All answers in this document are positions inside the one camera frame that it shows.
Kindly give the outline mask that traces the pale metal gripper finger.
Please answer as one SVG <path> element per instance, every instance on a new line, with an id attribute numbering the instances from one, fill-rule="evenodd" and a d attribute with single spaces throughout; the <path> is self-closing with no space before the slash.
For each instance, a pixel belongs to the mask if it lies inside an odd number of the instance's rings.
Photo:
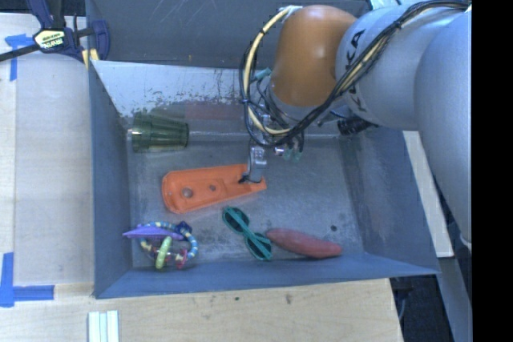
<path id="1" fill-rule="evenodd" d="M 267 167 L 267 159 L 265 149 L 263 147 L 256 148 L 256 180 L 261 181 Z"/>
<path id="2" fill-rule="evenodd" d="M 257 147 L 251 146 L 248 156 L 248 180 L 252 183 L 258 182 L 257 171 Z"/>

